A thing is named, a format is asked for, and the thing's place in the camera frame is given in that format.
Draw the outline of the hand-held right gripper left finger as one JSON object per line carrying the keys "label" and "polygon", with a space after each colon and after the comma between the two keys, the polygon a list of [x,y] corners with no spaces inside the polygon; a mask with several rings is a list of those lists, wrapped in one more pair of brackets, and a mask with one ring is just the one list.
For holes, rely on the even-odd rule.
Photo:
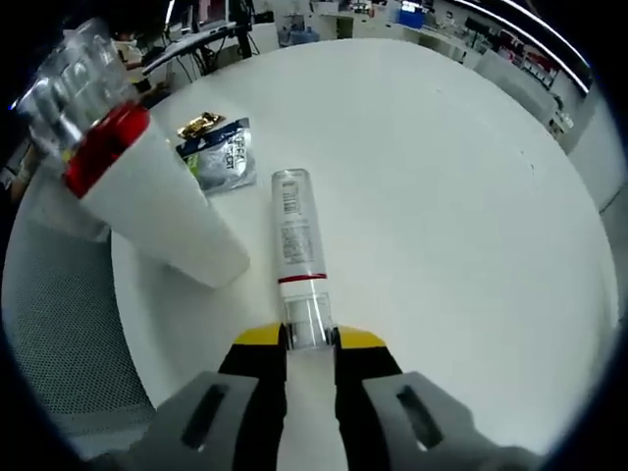
{"label": "hand-held right gripper left finger", "polygon": [[92,460],[95,470],[274,470],[287,414],[287,331],[239,335],[215,372],[156,409],[143,436]]}

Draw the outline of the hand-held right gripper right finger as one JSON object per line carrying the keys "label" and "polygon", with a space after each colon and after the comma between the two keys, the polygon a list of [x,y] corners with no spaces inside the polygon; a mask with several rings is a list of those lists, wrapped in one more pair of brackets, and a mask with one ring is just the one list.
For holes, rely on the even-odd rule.
{"label": "hand-held right gripper right finger", "polygon": [[535,470],[540,457],[497,445],[470,409],[400,369],[376,335],[335,329],[335,412],[351,470]]}

